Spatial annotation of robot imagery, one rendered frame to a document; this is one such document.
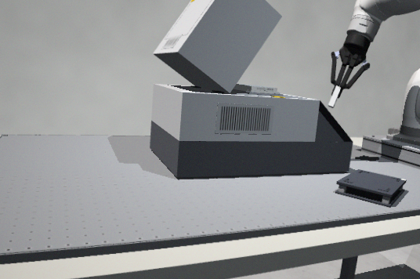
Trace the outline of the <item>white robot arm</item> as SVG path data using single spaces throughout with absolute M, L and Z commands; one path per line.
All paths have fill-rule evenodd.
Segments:
M 374 41 L 382 21 L 420 10 L 420 0 L 357 0 L 347 34 Z M 404 94 L 400 128 L 389 128 L 388 140 L 420 146 L 420 68 L 413 73 Z

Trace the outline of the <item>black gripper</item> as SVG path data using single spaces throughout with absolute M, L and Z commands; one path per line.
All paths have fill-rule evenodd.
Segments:
M 331 93 L 332 97 L 328 104 L 329 107 L 334 108 L 337 99 L 341 96 L 343 89 L 350 89 L 355 81 L 363 74 L 365 70 L 370 67 L 366 61 L 366 53 L 370 45 L 369 39 L 359 34 L 348 34 L 343 47 L 338 52 L 331 52 L 332 67 L 331 67 L 331 83 L 335 86 Z M 337 80 L 335 80 L 336 59 L 341 57 L 342 66 Z M 352 70 L 357 65 L 361 64 L 361 68 L 351 80 L 346 84 L 348 77 Z M 347 72 L 342 80 L 346 66 L 349 65 Z M 341 82 L 342 81 L 342 82 Z M 341 83 L 341 84 L 340 84 Z

